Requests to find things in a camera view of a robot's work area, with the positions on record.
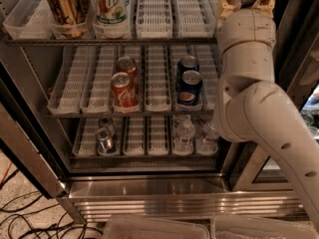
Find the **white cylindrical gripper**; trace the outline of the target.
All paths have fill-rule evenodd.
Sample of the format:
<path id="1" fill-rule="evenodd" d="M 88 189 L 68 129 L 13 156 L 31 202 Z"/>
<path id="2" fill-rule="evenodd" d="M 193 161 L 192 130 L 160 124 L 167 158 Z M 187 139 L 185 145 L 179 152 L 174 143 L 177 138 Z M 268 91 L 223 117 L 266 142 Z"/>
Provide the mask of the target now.
<path id="1" fill-rule="evenodd" d="M 276 43 L 276 26 L 272 20 L 275 0 L 257 0 L 258 10 L 239 10 L 240 7 L 240 0 L 217 0 L 219 53 L 246 42 L 263 43 L 273 49 Z"/>

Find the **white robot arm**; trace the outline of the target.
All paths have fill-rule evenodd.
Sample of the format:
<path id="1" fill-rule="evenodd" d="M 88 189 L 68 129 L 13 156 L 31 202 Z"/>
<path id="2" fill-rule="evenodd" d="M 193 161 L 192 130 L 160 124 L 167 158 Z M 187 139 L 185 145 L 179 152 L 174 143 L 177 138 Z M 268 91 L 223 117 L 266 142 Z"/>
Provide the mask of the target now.
<path id="1" fill-rule="evenodd" d="M 319 144 L 275 83 L 274 0 L 217 0 L 222 72 L 213 123 L 232 142 L 253 141 L 279 165 L 319 229 Z"/>

